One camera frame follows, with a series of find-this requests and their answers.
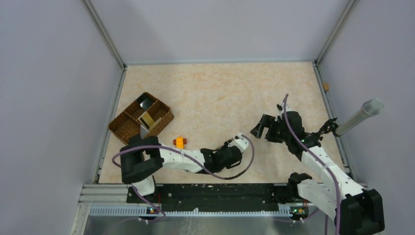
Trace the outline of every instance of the metal mesh cylinder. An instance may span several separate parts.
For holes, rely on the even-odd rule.
[[[384,103],[379,99],[371,99],[366,101],[359,111],[357,111],[349,120],[337,127],[336,135],[341,136],[346,131],[358,125],[365,119],[376,116],[380,113],[380,110],[384,107]]]

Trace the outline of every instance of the white wall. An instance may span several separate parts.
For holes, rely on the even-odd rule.
[[[68,234],[120,68],[80,0],[0,0],[0,234]]]
[[[314,60],[348,0],[92,0],[127,64]]]
[[[388,234],[414,234],[415,1],[360,1],[322,64],[339,119],[385,103],[345,134],[355,175],[383,196]]]

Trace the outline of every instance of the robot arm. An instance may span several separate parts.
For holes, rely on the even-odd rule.
[[[121,151],[145,145],[165,146],[159,143],[159,139],[155,136],[142,140],[136,136],[131,138],[129,144],[123,147]],[[120,157],[122,182],[125,184],[133,184],[141,195],[146,196],[155,190],[155,182],[152,174],[162,167],[207,174],[202,167],[193,160],[185,157],[184,154],[191,156],[210,172],[216,173],[222,171],[224,168],[230,169],[240,165],[242,153],[248,146],[248,140],[242,134],[238,134],[216,150],[205,148],[199,150],[172,148],[175,150],[175,152],[172,152],[166,149],[147,149],[145,153],[150,157],[148,160],[144,159],[144,151],[122,154]]]
[[[307,165],[323,181],[327,188],[321,186],[309,175],[293,173],[288,180],[288,189],[293,197],[300,197],[315,204],[326,213],[333,221],[336,216],[336,190],[333,178],[326,170],[330,168],[339,183],[340,189],[340,234],[342,235],[372,235],[384,230],[384,217],[382,197],[372,189],[365,190],[358,183],[346,175],[326,154],[320,142],[322,134],[334,132],[338,125],[336,119],[328,120],[316,133],[306,133],[301,116],[286,105],[286,114],[290,126],[301,142],[307,146],[323,164],[317,161],[309,152],[297,142],[287,127],[282,105],[277,105],[279,115],[277,117],[263,115],[259,124],[251,131],[256,138],[261,138],[263,128],[267,127],[265,136],[270,142],[285,143],[288,150],[302,163]]]

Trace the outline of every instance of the beige tabletop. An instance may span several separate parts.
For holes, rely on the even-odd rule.
[[[306,132],[316,132],[327,121],[327,111],[311,63],[242,63],[129,66],[116,115],[143,92],[169,105],[172,122],[158,135],[161,143],[173,146],[179,135],[187,138],[185,149],[216,149],[241,132],[255,146],[255,159],[242,176],[223,181],[210,175],[162,168],[154,174],[157,183],[286,183],[293,172],[317,178],[286,145],[256,139],[249,134],[262,114],[276,116],[276,104],[289,93],[288,105],[298,111]],[[322,145],[343,168],[333,135]],[[121,170],[111,158],[124,144],[112,133],[99,183],[122,183]],[[224,169],[220,176],[233,176],[248,165],[249,148],[240,166]]]

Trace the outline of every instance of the wicker basket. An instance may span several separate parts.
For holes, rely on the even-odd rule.
[[[151,118],[153,118],[154,121],[161,118],[161,120],[155,124],[156,126],[154,126],[145,137],[156,136],[171,122],[171,120],[173,120],[174,115],[171,112],[171,108],[165,103],[161,102],[147,92],[144,94],[154,102],[147,110],[147,113],[151,116]],[[131,103],[110,123],[108,128],[124,144],[128,144],[131,137],[140,134],[140,123],[137,119],[144,112],[145,110],[140,107],[136,100],[134,100],[133,103]]]

